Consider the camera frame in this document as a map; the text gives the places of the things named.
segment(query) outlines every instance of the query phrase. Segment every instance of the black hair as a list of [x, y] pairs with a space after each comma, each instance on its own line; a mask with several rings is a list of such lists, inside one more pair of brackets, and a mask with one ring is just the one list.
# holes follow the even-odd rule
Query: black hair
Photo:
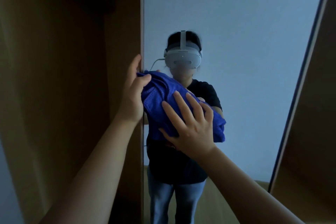
[[[185, 40], [196, 44], [199, 48], [199, 51], [202, 50], [200, 38], [195, 32], [186, 31]], [[171, 44], [180, 43], [180, 41], [181, 41], [181, 32], [175, 32], [168, 37], [167, 47], [170, 46]]]

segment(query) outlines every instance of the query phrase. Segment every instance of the black t-shirt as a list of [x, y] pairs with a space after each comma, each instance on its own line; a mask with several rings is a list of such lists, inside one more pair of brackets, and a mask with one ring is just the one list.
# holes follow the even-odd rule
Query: black t-shirt
[[[196, 97], [204, 98], [210, 106], [222, 109], [215, 89], [207, 82], [193, 79], [187, 89]], [[205, 181], [208, 175], [194, 160], [181, 151], [166, 146], [166, 143], [147, 137], [149, 168], [155, 179], [167, 184], [194, 184]]]

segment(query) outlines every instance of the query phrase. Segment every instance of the t-shirt sleeve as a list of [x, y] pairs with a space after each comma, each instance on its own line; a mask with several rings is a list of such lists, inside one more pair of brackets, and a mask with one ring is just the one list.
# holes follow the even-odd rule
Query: t-shirt sleeve
[[217, 96], [217, 93], [214, 87], [210, 84], [207, 84], [204, 87], [204, 100], [210, 106], [216, 106], [216, 107], [219, 107], [221, 110], [223, 110], [221, 106], [221, 102], [219, 101], [219, 98]]

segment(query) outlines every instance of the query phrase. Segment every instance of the blue towel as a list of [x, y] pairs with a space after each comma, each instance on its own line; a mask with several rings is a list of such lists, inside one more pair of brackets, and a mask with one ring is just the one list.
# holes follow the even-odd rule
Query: blue towel
[[[177, 90], [192, 111], [192, 107], [186, 98], [186, 93], [188, 90], [183, 87], [182, 84], [164, 73], [156, 71], [145, 71], [144, 73], [138, 73], [138, 76], [144, 76], [146, 74], [151, 74], [152, 79], [148, 85], [144, 87], [141, 93], [141, 99], [144, 110], [148, 117], [149, 137], [155, 140], [166, 140], [163, 134], [158, 130], [159, 128], [164, 128], [169, 136], [178, 137], [179, 134], [163, 110], [161, 103], [163, 100], [168, 102], [175, 112], [182, 118], [180, 109], [175, 101], [173, 93], [175, 90]], [[215, 143], [225, 141], [225, 123], [226, 121], [221, 117], [221, 115], [214, 111], [213, 141]]]

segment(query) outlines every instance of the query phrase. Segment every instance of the leg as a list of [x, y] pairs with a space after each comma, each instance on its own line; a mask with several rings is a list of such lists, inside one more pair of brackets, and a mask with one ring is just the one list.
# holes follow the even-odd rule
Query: leg
[[148, 191], [150, 196], [150, 224], [168, 223], [168, 206], [173, 196], [173, 185], [161, 183], [153, 177], [147, 168]]
[[176, 224], [194, 224], [197, 201], [202, 195], [204, 182], [175, 185]]

